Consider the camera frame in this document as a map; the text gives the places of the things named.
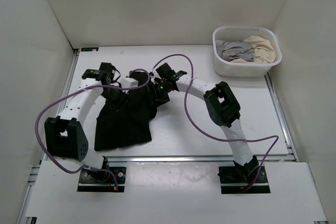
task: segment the white table surface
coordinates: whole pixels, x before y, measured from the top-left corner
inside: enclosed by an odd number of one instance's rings
[[[270,194],[222,195],[218,166],[128,162],[124,193],[84,193],[76,191],[78,174],[66,174],[51,161],[43,161],[26,216],[37,217],[36,224],[326,221],[307,163],[266,163]]]
[[[78,89],[86,69],[98,69],[101,62],[110,62],[123,76],[130,70],[152,67],[163,57],[181,53],[191,58],[195,77],[207,82],[226,81],[241,106],[241,122],[247,139],[279,135],[280,139],[271,154],[288,154],[276,111],[264,78],[238,79],[219,76],[213,68],[212,46],[141,46],[141,47],[100,47],[96,52],[81,52],[72,79],[70,92]],[[182,57],[167,60],[172,69],[190,73],[189,62]],[[220,143],[202,135],[193,128],[183,109],[184,93],[171,92],[170,102],[159,107],[157,116],[150,122],[153,140],[144,145],[101,152],[105,156],[208,156],[232,155],[227,143]],[[99,97],[90,110],[84,131],[90,148],[94,147],[96,118],[104,105]],[[220,128],[208,116],[205,103],[193,96],[188,97],[188,109],[197,125],[208,133],[225,138]],[[250,144],[255,154],[264,154],[274,140]]]

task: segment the white plastic basket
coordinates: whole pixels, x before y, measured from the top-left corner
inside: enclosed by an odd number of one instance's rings
[[[222,59],[216,48],[216,40],[243,41],[251,35],[260,36],[268,39],[275,50],[275,61],[272,63],[238,63],[229,62]],[[257,26],[221,26],[218,27],[213,35],[214,46],[214,67],[217,74],[228,77],[262,77],[271,67],[279,64],[282,54],[277,42],[277,38],[270,30]]]

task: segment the purple cable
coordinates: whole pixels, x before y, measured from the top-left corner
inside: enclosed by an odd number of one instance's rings
[[[182,56],[184,58],[186,58],[189,63],[190,63],[190,67],[191,67],[191,81],[187,87],[187,90],[185,91],[185,96],[184,96],[184,111],[185,111],[185,114],[187,115],[189,121],[191,122],[191,124],[199,131],[201,132],[202,134],[204,134],[205,136],[209,137],[209,138],[212,138],[216,141],[220,141],[220,142],[248,142],[248,143],[255,143],[255,142],[261,142],[261,141],[264,141],[264,140],[267,140],[267,139],[271,139],[271,138],[275,138],[275,141],[272,143],[272,145],[270,146],[270,148],[267,150],[266,154],[264,155],[264,157],[262,158],[262,160],[260,161],[260,164],[259,164],[259,168],[258,168],[258,171],[257,171],[257,174],[255,176],[255,178],[248,184],[248,186],[243,190],[241,191],[241,193],[245,193],[247,190],[249,190],[253,184],[256,182],[257,178],[259,177],[260,173],[261,173],[261,168],[263,166],[263,163],[265,162],[265,159],[267,157],[267,155],[269,154],[269,152],[271,151],[271,149],[273,148],[273,146],[277,143],[278,139],[279,139],[279,136],[278,135],[273,135],[273,136],[268,136],[268,137],[264,137],[264,138],[260,138],[260,139],[256,139],[256,140],[246,140],[246,139],[222,139],[222,138],[218,138],[218,137],[215,137],[215,136],[212,136],[208,133],[206,133],[205,131],[203,131],[200,127],[198,127],[196,125],[196,123],[192,120],[191,116],[189,115],[189,112],[188,112],[188,108],[187,108],[187,96],[188,96],[188,93],[189,93],[189,90],[193,84],[193,81],[194,81],[194,66],[193,66],[193,63],[191,62],[191,59],[186,56],[186,55],[183,55],[183,54],[173,54],[173,55],[168,55],[166,57],[164,57],[163,59],[161,59],[157,64],[155,64],[155,66],[153,67],[153,69],[158,65],[160,64],[162,61],[164,61],[165,59],[167,58],[170,58],[170,57],[173,57],[173,56]]]
[[[150,77],[150,75],[149,75],[149,73],[146,71],[146,70],[144,70],[144,69],[135,69],[135,70],[133,70],[132,72],[135,72],[135,71],[143,71],[143,72],[145,72],[146,74],[147,74],[147,81],[144,83],[144,84],[142,84],[142,85],[140,85],[140,86],[138,86],[138,87],[133,87],[133,88],[119,88],[119,87],[115,87],[115,86],[109,86],[109,85],[92,85],[92,86],[88,86],[88,87],[85,87],[85,88],[83,88],[83,89],[80,89],[80,90],[78,90],[78,91],[76,91],[76,92],[74,92],[74,93],[72,93],[72,94],[69,94],[69,95],[67,95],[67,96],[65,96],[65,97],[63,97],[63,98],[61,98],[61,99],[58,99],[57,101],[55,101],[55,102],[53,102],[53,103],[51,103],[51,104],[49,104],[48,106],[46,106],[40,113],[39,113],[39,115],[37,116],[37,118],[36,118],[36,121],[35,121],[35,135],[36,135],[36,139],[37,139],[37,142],[38,142],[38,144],[41,146],[41,148],[42,148],[42,150],[44,151],[44,153],[50,158],[50,160],[58,167],[58,168],[60,168],[61,170],[63,170],[64,172],[66,172],[66,173],[69,173],[69,174],[75,174],[75,173],[78,173],[80,170],[82,170],[83,168],[89,168],[90,170],[95,170],[95,171],[98,171],[98,172],[106,172],[106,173],[109,173],[112,177],[113,177],[113,179],[114,179],[114,186],[118,186],[118,184],[117,184],[117,178],[115,177],[115,175],[113,174],[113,172],[112,171],[110,171],[110,170],[107,170],[107,169],[98,169],[98,168],[93,168],[93,167],[88,167],[88,166],[86,166],[86,165],[82,165],[81,167],[79,167],[77,170],[68,170],[68,169],[66,169],[65,167],[63,167],[49,152],[48,152],[48,149],[44,146],[44,144],[43,144],[43,142],[42,142],[42,139],[41,139],[41,137],[40,137],[40,135],[39,135],[39,133],[38,133],[38,124],[39,124],[39,121],[40,121],[40,119],[41,119],[41,117],[43,116],[43,114],[47,111],[47,110],[49,110],[51,107],[53,107],[53,106],[55,106],[56,104],[58,104],[58,103],[60,103],[60,102],[62,102],[62,101],[64,101],[64,100],[67,100],[68,98],[70,98],[70,97],[73,97],[73,96],[75,96],[75,95],[77,95],[77,94],[80,94],[80,93],[82,93],[82,92],[84,92],[84,91],[86,91],[86,90],[90,90],[90,89],[94,89],[94,88],[108,88],[108,89],[116,89],[116,90],[135,90],[135,89],[140,89],[140,88],[143,88],[143,87],[145,87],[149,82],[150,82],[150,80],[151,80],[151,77]]]

